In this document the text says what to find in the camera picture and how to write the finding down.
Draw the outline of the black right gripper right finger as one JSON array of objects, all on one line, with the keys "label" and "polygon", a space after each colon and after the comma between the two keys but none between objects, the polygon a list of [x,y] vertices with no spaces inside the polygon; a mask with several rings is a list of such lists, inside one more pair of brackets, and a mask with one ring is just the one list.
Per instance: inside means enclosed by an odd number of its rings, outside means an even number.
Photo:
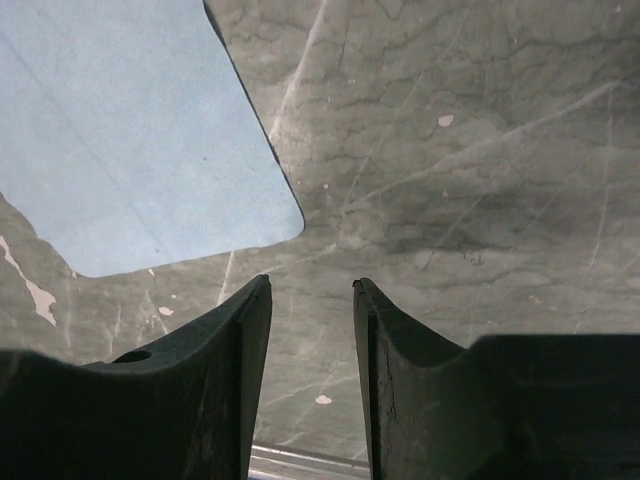
[{"label": "black right gripper right finger", "polygon": [[462,347],[353,284],[375,479],[635,479],[639,338],[498,334]]}]

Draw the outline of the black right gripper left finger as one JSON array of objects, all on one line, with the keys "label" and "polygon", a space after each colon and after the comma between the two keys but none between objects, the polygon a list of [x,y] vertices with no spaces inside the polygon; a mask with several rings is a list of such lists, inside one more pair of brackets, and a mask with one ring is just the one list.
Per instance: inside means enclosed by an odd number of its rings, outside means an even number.
[{"label": "black right gripper left finger", "polygon": [[272,318],[267,276],[116,360],[1,354],[5,479],[245,479]]}]

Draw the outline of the light blue cleaning cloth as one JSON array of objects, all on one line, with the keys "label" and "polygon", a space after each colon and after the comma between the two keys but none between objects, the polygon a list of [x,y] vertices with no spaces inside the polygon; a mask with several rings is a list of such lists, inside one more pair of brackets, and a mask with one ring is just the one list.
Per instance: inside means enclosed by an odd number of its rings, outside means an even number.
[{"label": "light blue cleaning cloth", "polygon": [[200,1],[3,2],[1,192],[86,277],[304,228]]}]

